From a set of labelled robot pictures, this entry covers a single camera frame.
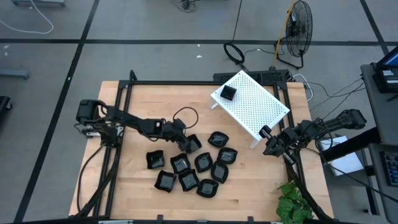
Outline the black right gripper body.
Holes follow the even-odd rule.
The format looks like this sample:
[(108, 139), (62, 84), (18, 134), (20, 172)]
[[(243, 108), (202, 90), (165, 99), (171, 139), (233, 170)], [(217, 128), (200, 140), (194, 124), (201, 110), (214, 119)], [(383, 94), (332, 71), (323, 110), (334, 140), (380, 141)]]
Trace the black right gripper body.
[(265, 125), (259, 131), (259, 134), (262, 138), (266, 138), (267, 140), (270, 138), (276, 138), (276, 145), (281, 145), (285, 147), (285, 152), (280, 156), (282, 156), (288, 164), (294, 165), (297, 160), (295, 156), (289, 151), (294, 148), (295, 144), (299, 140), (298, 134), (292, 128), (285, 128), (281, 133), (276, 136), (273, 136), (271, 134), (271, 131), (271, 128)]

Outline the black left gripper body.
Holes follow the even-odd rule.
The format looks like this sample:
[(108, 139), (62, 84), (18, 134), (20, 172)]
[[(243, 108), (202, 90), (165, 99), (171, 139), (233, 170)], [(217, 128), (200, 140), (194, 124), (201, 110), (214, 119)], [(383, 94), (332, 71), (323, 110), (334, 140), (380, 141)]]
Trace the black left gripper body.
[(177, 144), (180, 141), (186, 141), (185, 128), (186, 125), (181, 119), (168, 121), (163, 125), (163, 138), (166, 141), (176, 142)]

